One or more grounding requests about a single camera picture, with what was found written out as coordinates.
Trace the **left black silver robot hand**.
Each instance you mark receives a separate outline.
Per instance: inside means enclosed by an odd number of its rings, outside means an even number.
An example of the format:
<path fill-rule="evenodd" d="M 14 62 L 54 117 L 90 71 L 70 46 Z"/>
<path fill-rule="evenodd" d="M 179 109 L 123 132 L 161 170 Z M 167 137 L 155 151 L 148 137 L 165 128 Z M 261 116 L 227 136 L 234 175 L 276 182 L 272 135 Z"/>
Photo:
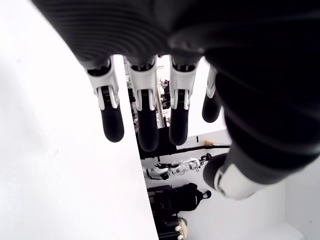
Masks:
<path fill-rule="evenodd" d="M 111 142 L 124 136 L 114 56 L 129 63 L 140 147 L 154 151 L 157 57 L 170 58 L 169 139 L 182 145 L 199 61 L 210 65 L 202 117 L 220 110 L 232 139 L 205 182 L 246 199 L 320 155 L 317 0 L 36 0 L 86 70 Z"/>

